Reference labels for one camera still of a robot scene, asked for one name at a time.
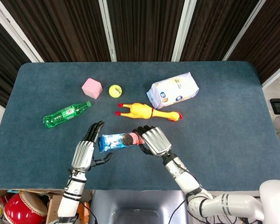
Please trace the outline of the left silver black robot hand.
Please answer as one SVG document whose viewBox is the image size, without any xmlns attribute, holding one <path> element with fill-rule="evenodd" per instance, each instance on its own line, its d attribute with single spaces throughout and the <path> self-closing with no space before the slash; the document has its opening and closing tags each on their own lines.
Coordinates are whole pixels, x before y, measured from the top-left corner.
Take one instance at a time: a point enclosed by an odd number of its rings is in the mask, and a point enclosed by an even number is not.
<svg viewBox="0 0 280 224">
<path fill-rule="evenodd" d="M 112 157 L 112 153 L 108 153 L 105 158 L 99 160 L 94 160 L 93 156 L 100 130 L 104 124 L 103 121 L 92 124 L 83 139 L 78 142 L 71 163 L 74 170 L 85 173 L 92 167 L 105 164 Z"/>
</svg>

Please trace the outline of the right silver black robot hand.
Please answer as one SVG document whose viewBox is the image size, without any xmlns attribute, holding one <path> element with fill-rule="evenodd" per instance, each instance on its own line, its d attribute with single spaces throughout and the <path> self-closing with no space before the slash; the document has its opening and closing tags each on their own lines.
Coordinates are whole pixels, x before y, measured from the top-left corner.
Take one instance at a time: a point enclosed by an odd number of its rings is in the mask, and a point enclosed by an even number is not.
<svg viewBox="0 0 280 224">
<path fill-rule="evenodd" d="M 162 157 L 172 148 L 172 144 L 159 127 L 139 126 L 133 129 L 133 133 L 137 134 L 144 141 L 139 144 L 139 147 L 145 154 Z"/>
</svg>

